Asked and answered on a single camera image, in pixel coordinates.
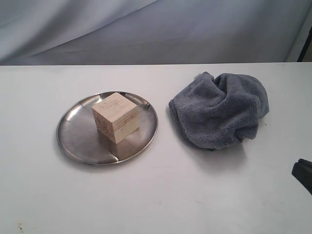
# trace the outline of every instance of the metal plate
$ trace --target metal plate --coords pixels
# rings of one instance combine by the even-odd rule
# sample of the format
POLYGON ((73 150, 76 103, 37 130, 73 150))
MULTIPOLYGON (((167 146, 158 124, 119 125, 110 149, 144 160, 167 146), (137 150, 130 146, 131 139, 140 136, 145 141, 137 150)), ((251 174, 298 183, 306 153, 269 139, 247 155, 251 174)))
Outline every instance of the metal plate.
POLYGON ((139 106, 140 128, 118 144, 97 130, 91 107, 113 93, 87 97, 60 119, 57 140, 67 156, 90 165, 119 163, 136 156, 151 143, 158 127, 157 114, 148 101, 130 93, 118 92, 139 106))

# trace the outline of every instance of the white table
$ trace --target white table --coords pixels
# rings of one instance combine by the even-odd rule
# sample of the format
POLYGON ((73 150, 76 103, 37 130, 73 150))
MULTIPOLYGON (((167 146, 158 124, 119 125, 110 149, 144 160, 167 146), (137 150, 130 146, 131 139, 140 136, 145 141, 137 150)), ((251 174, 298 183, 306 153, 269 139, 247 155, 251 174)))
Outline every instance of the white table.
POLYGON ((312 63, 0 67, 0 77, 1 234, 311 233, 312 197, 291 170, 312 160, 312 63), (263 83, 271 111, 256 139, 215 152, 180 140, 168 102, 203 71, 263 83), (111 90, 154 105, 152 144, 106 167, 64 157, 62 114, 111 90))

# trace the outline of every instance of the wooden block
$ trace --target wooden block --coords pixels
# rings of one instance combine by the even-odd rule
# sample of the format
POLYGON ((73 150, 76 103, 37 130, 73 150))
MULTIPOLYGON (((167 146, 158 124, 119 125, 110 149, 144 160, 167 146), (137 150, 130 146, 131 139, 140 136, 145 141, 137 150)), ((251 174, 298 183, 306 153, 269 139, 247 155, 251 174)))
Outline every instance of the wooden block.
POLYGON ((115 144, 139 128, 138 106, 113 93, 92 107, 97 129, 115 144))

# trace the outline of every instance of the plate rim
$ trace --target plate rim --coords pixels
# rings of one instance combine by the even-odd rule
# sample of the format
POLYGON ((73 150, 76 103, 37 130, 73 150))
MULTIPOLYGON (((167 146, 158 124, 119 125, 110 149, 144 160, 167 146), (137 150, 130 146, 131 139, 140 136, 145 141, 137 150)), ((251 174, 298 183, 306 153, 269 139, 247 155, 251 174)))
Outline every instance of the plate rim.
POLYGON ((87 96, 79 101, 77 101, 76 103, 74 103, 73 105, 71 105, 66 111, 65 113, 62 115, 62 117, 59 119, 58 121, 58 125, 57 125, 57 128, 56 128, 56 137, 57 137, 57 142, 58 142, 58 146, 59 148, 61 149, 62 153, 65 154, 66 156, 68 156, 70 159, 76 161, 76 162, 80 162, 80 163, 83 163, 83 164, 87 164, 87 165, 92 165, 92 166, 105 166, 105 165, 111 165, 111 164, 118 164, 118 163, 122 163, 122 162, 125 162, 125 161, 128 161, 132 158, 134 158, 135 156, 137 156, 138 154, 142 153, 153 141, 153 139, 155 138, 156 136, 156 133, 157 133, 157 130, 158 130, 158 116, 157 116, 157 112, 154 108, 154 106, 148 101, 146 100, 145 98, 139 96, 139 95, 136 95, 136 94, 133 94, 133 93, 130 93, 130 92, 125 92, 125 91, 107 91, 107 92, 102 92, 102 93, 96 93, 96 94, 93 94, 93 95, 90 95, 90 96, 87 96), (80 103, 81 101, 85 100, 85 99, 88 99, 88 98, 91 98, 93 96, 96 96, 96 95, 101 95, 101 94, 105 94, 105 93, 126 93, 126 94, 131 94, 131 95, 135 95, 139 98, 142 98, 144 99, 146 102, 148 102, 155 114, 155 117, 156 117, 156 128, 155 128, 155 132, 152 136, 152 138, 150 139, 150 141, 139 151, 137 152, 136 154, 132 155, 131 157, 128 157, 124 160, 121 160, 121 161, 117 161, 117 162, 110 162, 110 163, 101 163, 101 164, 93 164, 93 163, 88 163, 88 162, 85 162, 79 158, 76 158, 74 156, 72 156, 70 153, 67 152, 67 150, 65 150, 65 148, 63 147, 63 145, 61 144, 60 142, 60 139, 59 139, 59 126, 60 126, 60 123, 62 122, 63 118, 65 117, 65 115, 74 107, 76 106, 78 103, 80 103))

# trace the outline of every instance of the microfiber cloth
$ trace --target microfiber cloth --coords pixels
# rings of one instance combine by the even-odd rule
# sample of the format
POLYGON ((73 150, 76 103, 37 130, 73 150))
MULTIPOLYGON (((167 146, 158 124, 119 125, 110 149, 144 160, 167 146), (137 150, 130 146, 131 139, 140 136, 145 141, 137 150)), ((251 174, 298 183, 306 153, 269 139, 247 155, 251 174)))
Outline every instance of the microfiber cloth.
POLYGON ((263 85, 248 75, 204 72, 177 94, 169 108, 176 127, 191 145, 222 149, 254 139, 259 119, 269 112, 263 85))

